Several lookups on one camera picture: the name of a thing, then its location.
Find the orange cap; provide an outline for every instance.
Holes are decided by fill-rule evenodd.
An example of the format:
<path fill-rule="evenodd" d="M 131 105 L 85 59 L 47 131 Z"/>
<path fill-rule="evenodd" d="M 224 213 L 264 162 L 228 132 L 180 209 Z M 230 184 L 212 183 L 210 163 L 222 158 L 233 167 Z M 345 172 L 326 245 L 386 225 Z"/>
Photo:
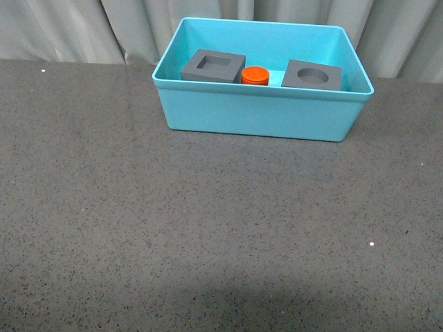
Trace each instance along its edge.
<path fill-rule="evenodd" d="M 268 85 L 269 72 L 259 66 L 246 67 L 242 71 L 242 83 L 254 85 Z"/>

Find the table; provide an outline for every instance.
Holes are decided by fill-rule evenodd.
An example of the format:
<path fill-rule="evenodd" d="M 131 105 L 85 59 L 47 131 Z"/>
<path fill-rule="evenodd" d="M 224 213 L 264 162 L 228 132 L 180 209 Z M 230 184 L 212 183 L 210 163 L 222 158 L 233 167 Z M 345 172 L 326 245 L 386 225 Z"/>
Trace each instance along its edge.
<path fill-rule="evenodd" d="M 4 331 L 443 329 L 443 85 L 334 143 L 170 130 L 153 69 L 0 60 Z"/>

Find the turquoise plastic bin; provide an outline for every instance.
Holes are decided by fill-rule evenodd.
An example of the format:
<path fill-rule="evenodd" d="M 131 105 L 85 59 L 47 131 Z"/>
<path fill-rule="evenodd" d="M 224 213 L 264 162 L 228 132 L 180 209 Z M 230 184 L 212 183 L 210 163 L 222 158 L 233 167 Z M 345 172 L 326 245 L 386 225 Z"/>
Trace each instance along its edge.
<path fill-rule="evenodd" d="M 268 86 L 180 80 L 199 48 L 246 56 L 270 71 Z M 281 87 L 289 59 L 342 68 L 342 91 Z M 152 78 L 168 127 L 340 142 L 374 93 L 337 26 L 185 18 Z"/>

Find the gray foam block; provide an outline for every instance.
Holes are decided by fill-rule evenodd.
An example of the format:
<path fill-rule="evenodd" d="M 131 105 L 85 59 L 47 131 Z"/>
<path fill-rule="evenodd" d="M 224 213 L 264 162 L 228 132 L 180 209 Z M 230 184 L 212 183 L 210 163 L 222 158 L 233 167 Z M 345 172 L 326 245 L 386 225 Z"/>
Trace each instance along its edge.
<path fill-rule="evenodd" d="M 290 59 L 282 86 L 340 91 L 341 68 Z"/>
<path fill-rule="evenodd" d="M 246 56 L 199 49 L 181 69 L 187 81 L 240 83 Z"/>

